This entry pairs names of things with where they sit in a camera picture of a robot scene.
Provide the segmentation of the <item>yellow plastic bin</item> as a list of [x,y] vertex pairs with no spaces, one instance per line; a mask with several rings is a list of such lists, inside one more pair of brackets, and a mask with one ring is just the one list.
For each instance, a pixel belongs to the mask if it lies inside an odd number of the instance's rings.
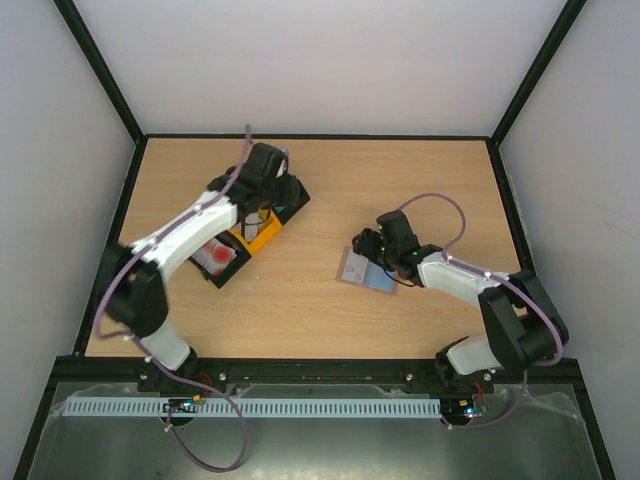
[[239,221],[229,232],[251,256],[254,256],[281,229],[282,223],[275,211],[261,209]]

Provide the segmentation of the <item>white floral card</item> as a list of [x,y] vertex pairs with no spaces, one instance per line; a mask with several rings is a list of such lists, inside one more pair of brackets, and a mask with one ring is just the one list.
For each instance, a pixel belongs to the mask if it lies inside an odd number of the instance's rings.
[[365,280],[369,261],[352,250],[345,256],[344,265],[340,273],[340,279],[354,284],[362,284]]

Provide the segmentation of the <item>black bin with red cards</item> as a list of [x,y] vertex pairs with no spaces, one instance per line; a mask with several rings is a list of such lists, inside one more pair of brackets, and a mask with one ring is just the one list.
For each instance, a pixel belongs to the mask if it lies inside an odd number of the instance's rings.
[[189,261],[218,289],[251,259],[251,254],[232,233],[223,232],[202,245]]

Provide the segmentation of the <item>black bin with teal cards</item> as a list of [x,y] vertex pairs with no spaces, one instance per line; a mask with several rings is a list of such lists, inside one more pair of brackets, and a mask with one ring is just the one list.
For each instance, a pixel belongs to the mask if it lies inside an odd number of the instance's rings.
[[310,201],[310,195],[295,175],[285,174],[279,180],[278,196],[272,212],[285,225]]

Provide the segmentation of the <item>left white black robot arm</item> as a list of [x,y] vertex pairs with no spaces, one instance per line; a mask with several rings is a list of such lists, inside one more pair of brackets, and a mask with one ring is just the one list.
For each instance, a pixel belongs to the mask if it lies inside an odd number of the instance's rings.
[[108,246],[96,278],[98,305],[92,333],[105,339],[104,317],[123,325],[119,336],[176,372],[190,346],[169,319],[166,285],[173,273],[209,240],[262,209],[295,205],[301,182],[289,172],[286,150],[247,141],[238,163],[213,179],[181,214],[130,245]]

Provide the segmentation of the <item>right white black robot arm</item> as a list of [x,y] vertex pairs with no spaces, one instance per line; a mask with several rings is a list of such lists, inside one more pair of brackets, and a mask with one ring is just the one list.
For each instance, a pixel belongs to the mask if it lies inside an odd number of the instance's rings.
[[378,217],[377,228],[363,229],[352,247],[408,285],[447,293],[479,310],[485,333],[459,339],[436,355],[436,379],[443,389],[458,391],[478,372],[521,374],[562,358],[569,332],[534,272],[496,273],[439,246],[422,245],[400,210]]

